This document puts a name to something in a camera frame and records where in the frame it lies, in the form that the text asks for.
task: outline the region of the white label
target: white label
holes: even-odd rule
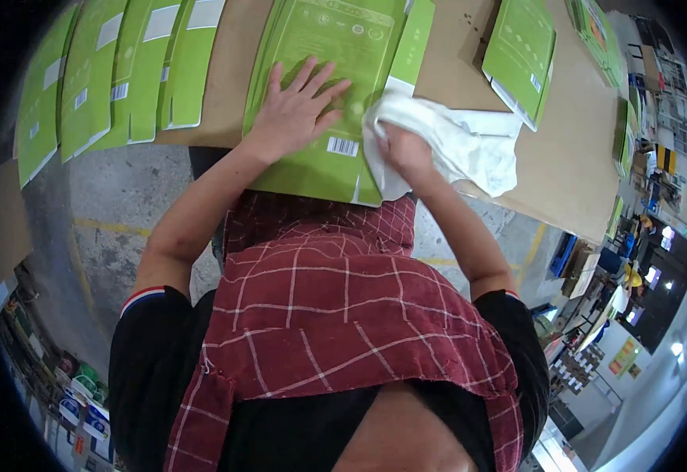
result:
[[[343,154],[344,156],[356,157],[356,152],[359,150],[359,143],[357,141],[349,141],[348,139],[341,139],[339,137],[330,137],[328,139],[328,152]]]
[[[57,61],[53,62],[44,70],[44,84],[42,90],[46,90],[52,84],[58,81],[61,77],[63,66],[65,65],[65,57],[61,57]]]
[[[28,139],[34,139],[39,132],[39,122],[36,122],[30,130],[28,130]]]
[[[76,99],[73,102],[73,108],[78,109],[84,102],[87,101],[87,90],[84,89],[79,95],[76,95]]]
[[[114,102],[126,97],[128,97],[128,82],[110,89],[110,101]]]
[[[150,22],[144,30],[142,42],[169,37],[170,32],[173,31],[173,24],[176,22],[179,6],[180,5],[170,5],[169,7],[152,10]]]
[[[540,93],[540,89],[543,88],[542,85],[540,85],[540,82],[537,81],[537,77],[535,77],[535,73],[533,72],[530,74],[530,82],[532,82],[532,86],[535,87],[538,93]]]
[[[100,34],[97,36],[96,51],[99,51],[107,44],[118,39],[118,32],[121,30],[121,20],[123,20],[123,14],[119,13],[100,26]]]
[[[197,28],[216,28],[223,13],[225,0],[197,0],[192,14],[188,17],[187,30]]]

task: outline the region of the barcode label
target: barcode label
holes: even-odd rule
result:
[[[534,72],[530,75],[530,82],[532,82],[532,86],[535,87],[537,92],[540,93],[540,89],[542,88],[542,85],[540,85],[540,82],[537,80],[537,77],[535,77]]]
[[[357,141],[349,141],[348,139],[341,139],[339,137],[332,137],[328,140],[328,152],[343,154],[344,156],[356,157],[356,152],[359,150],[359,143]]]
[[[74,103],[73,103],[73,108],[78,109],[81,105],[84,104],[85,101],[87,101],[87,90],[86,89],[82,90],[79,95],[76,95],[76,99],[74,100]]]
[[[39,122],[36,122],[30,130],[28,130],[28,139],[34,139],[39,132]]]
[[[110,101],[114,102],[126,97],[128,97],[128,82],[110,89]]]

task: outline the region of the worker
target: worker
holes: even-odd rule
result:
[[[152,231],[112,341],[115,448],[134,472],[516,470],[547,417],[545,356],[499,244],[425,141],[384,124],[380,146],[472,302],[409,257],[407,196],[245,190],[341,118],[323,111],[349,80],[320,91],[334,66],[315,65],[284,90],[273,66],[251,131]],[[223,276],[193,307],[192,265],[224,217]]]

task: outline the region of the left hand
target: left hand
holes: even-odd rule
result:
[[[310,57],[285,90],[281,90],[283,63],[276,63],[270,71],[267,97],[244,138],[257,150],[257,157],[268,165],[307,146],[343,115],[340,110],[322,116],[320,113],[349,88],[351,81],[344,79],[316,97],[335,68],[329,62],[310,79],[316,64],[317,58]]]

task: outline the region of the red plaid towel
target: red plaid towel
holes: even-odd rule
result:
[[[409,378],[486,400],[496,469],[516,470],[522,419],[499,334],[436,270],[410,259],[414,203],[378,209],[245,193],[225,274],[164,469],[214,472],[235,401]]]

